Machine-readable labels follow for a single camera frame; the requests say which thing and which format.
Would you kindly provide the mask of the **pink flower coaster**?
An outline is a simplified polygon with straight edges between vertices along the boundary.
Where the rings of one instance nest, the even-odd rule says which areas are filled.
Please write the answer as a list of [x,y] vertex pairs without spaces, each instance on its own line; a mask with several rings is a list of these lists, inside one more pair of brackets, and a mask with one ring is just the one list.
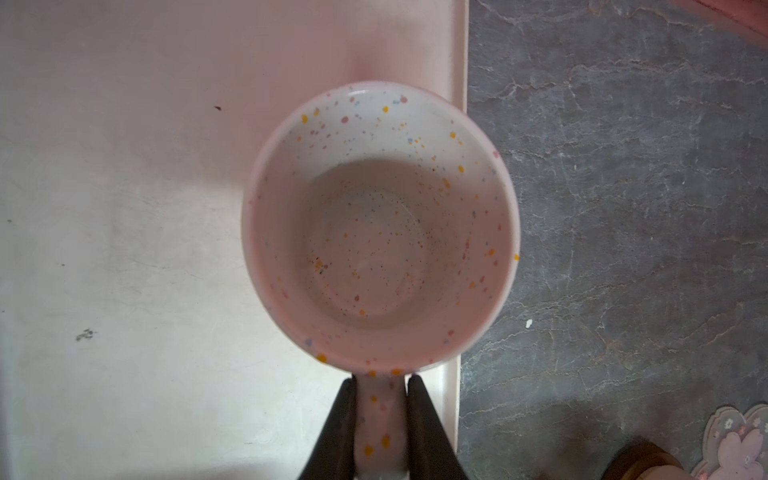
[[767,478],[767,404],[745,413],[732,406],[718,408],[702,439],[702,460],[690,475],[701,480],[763,480]]

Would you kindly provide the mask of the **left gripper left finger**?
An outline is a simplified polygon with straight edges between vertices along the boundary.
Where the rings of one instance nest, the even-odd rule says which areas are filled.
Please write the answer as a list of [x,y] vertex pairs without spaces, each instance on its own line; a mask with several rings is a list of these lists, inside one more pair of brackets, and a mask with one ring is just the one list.
[[357,380],[345,379],[299,480],[353,480]]

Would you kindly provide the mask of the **white mug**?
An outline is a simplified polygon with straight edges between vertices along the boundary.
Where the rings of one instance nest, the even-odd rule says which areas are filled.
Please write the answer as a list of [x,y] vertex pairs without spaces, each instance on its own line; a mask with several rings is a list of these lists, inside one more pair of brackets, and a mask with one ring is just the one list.
[[403,478],[406,377],[471,347],[515,277],[520,217],[496,147],[413,86],[322,93],[259,153],[242,244],[276,325],[357,383],[354,476]]

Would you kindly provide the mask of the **brown wooden coaster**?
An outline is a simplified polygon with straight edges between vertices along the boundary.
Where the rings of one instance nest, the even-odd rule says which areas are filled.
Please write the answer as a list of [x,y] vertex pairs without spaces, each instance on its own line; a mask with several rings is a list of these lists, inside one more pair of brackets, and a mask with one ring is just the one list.
[[670,453],[649,441],[640,441],[619,451],[602,474],[602,480],[636,480],[654,468],[682,464]]

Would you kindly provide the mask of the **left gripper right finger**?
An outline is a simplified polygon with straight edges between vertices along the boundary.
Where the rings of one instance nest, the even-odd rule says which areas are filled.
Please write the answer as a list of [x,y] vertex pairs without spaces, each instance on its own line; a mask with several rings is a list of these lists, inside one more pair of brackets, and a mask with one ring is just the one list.
[[467,480],[419,375],[407,382],[408,470],[413,480]]

